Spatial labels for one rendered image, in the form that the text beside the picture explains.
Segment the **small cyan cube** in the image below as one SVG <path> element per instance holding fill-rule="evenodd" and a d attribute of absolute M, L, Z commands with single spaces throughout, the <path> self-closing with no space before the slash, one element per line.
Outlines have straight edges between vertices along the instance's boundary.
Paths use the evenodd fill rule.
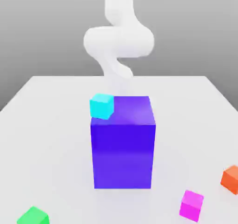
<path fill-rule="evenodd" d="M 113 113 L 114 113 L 113 95 L 97 93 L 90 99 L 91 117 L 108 120 Z"/>

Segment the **small green cube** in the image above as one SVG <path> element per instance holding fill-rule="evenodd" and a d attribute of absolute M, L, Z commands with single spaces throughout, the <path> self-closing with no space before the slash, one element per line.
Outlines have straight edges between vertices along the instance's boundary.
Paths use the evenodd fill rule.
<path fill-rule="evenodd" d="M 32 206 L 17 220 L 17 224 L 50 224 L 50 221 L 47 213 Z"/>

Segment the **large purple box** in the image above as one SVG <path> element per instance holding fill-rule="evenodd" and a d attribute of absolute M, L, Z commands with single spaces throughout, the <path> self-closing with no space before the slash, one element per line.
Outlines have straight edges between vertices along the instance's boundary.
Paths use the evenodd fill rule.
<path fill-rule="evenodd" d="M 151 188 L 155 133 L 148 96 L 116 96 L 109 119 L 91 119 L 94 187 Z"/>

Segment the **small magenta cube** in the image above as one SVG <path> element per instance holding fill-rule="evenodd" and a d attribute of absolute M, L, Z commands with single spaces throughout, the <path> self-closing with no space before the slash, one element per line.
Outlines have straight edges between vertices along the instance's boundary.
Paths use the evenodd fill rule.
<path fill-rule="evenodd" d="M 186 190 L 182 198 L 179 214 L 182 217 L 197 223 L 199 220 L 203 200 L 203 195 Z"/>

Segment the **small orange cube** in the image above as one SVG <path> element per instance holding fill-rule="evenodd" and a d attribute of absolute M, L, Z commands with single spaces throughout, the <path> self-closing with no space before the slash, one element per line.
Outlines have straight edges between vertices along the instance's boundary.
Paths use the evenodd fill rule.
<path fill-rule="evenodd" d="M 238 166 L 233 165 L 224 170 L 220 183 L 234 195 L 238 195 Z"/>

